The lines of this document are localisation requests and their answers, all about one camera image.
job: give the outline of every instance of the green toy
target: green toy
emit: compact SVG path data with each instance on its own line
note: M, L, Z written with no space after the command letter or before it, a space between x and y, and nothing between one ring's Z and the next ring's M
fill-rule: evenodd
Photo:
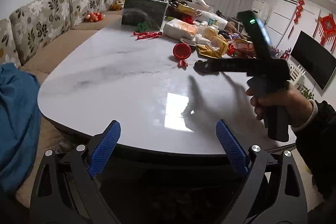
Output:
M138 26L135 29L135 31L136 32L144 32L148 29L149 29L148 23L145 21L145 22L142 22L142 23L138 23Z

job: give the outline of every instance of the plastic-wrapped box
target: plastic-wrapped box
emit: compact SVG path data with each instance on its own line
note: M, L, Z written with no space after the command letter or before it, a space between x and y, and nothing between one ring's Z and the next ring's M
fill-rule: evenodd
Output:
M193 40L197 33L197 27L174 18L165 24L163 27L163 33L165 36L176 40L180 40L181 38Z
M125 0L121 24L136 26L146 21L151 29L159 30L168 5L168 0Z

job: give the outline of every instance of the black box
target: black box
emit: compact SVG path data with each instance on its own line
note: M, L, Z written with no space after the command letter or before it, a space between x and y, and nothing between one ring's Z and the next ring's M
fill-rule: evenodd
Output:
M146 21L151 29L160 30L168 5L168 0L125 0L121 24Z

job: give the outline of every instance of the red toy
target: red toy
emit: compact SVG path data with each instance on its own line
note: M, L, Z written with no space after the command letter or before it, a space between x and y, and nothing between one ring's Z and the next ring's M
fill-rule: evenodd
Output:
M229 48L227 49L226 54L230 55L230 56L233 56L234 53L235 53L235 47L233 46L233 44L230 44Z
M180 60L178 65L179 67L188 66L187 59L191 55L191 48L189 45L184 43L178 43L173 48L173 55L176 59Z
M87 21L87 22L97 22L97 21L104 20L104 17L105 17L105 15L103 15L102 13L94 12L94 13L88 14L85 17L85 21Z
M162 32L141 32L141 33L136 33L133 32L133 37L138 37L137 40L139 39L145 39L145 38L158 38L161 35L163 35Z

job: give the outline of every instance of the black screen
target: black screen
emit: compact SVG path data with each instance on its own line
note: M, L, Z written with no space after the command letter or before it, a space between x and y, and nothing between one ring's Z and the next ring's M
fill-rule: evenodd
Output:
M291 56L305 68L323 90L336 68L336 59L331 53L301 31Z

